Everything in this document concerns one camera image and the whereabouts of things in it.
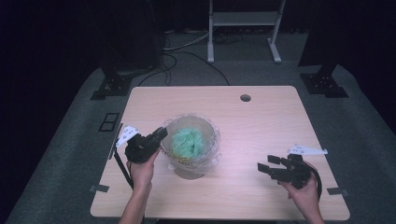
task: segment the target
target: table top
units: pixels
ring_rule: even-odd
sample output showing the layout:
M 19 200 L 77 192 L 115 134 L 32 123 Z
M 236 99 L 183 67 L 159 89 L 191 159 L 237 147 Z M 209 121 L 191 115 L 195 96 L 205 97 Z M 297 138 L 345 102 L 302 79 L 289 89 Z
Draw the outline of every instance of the table top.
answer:
M 248 95 L 250 101 L 241 100 Z M 155 161 L 146 217 L 240 220 L 304 219 L 288 193 L 269 175 L 257 170 L 267 156 L 287 157 L 295 144 L 321 148 L 298 92 L 291 86 L 138 87 L 131 92 L 121 123 L 152 133 L 177 115 L 198 113 L 219 128 L 221 158 L 215 171 L 187 180 L 169 169 L 160 153 Z M 118 152 L 124 162 L 125 146 Z M 319 202 L 325 220 L 346 220 L 349 211 L 324 155 L 304 156 L 320 174 Z M 120 167 L 107 161 L 100 181 L 108 192 L 97 191 L 91 213 L 120 217 L 132 190 Z

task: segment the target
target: table leg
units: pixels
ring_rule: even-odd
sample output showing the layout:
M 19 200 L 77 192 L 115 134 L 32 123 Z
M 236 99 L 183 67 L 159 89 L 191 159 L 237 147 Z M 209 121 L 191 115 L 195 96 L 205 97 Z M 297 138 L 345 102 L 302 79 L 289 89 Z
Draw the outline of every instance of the table leg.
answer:
M 279 6 L 279 9 L 277 11 L 277 16 L 276 16 L 273 36 L 271 38 L 267 39 L 268 40 L 268 44 L 270 46 L 270 50 L 271 50 L 271 52 L 273 54 L 275 63 L 282 63 L 282 61 L 280 60 L 279 53 L 277 52 L 275 41 L 276 41 L 277 32 L 279 31 L 280 21 L 282 20 L 283 9 L 285 7 L 285 3 L 286 3 L 286 0 L 282 0 L 280 2 L 280 6 Z
M 213 0 L 209 3 L 209 39 L 207 41 L 207 61 L 213 63 L 215 61 L 213 51 Z

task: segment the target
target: black controller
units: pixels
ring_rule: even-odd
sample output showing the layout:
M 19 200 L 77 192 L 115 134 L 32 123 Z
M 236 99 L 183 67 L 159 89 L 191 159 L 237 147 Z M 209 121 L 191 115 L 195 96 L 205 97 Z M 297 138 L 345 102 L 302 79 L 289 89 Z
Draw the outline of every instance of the black controller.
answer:
M 137 133 L 133 138 L 128 140 L 128 146 L 125 148 L 125 155 L 128 161 L 133 163 L 144 163 L 160 147 L 161 141 L 168 135 L 166 128 L 159 128 L 153 133 L 142 136 Z

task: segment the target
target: green fabric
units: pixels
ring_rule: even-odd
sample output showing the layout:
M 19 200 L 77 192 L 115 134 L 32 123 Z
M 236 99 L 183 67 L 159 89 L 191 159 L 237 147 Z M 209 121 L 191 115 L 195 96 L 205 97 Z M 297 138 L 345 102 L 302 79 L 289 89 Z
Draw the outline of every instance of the green fabric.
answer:
M 180 129 L 172 136 L 172 149 L 177 157 L 195 158 L 204 147 L 202 133 L 197 129 Z

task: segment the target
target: white metal frame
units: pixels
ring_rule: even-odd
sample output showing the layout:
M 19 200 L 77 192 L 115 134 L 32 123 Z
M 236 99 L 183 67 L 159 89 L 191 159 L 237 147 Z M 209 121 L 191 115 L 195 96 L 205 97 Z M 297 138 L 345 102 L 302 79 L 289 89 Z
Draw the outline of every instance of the white metal frame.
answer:
M 274 25 L 272 37 L 267 38 L 275 63 L 281 63 L 275 41 L 279 25 L 282 20 L 286 0 L 281 0 L 278 11 L 269 12 L 214 12 L 213 0 L 209 4 L 209 39 L 207 41 L 207 61 L 213 63 L 215 55 L 213 50 L 213 27 L 215 26 L 249 26 L 249 25 Z

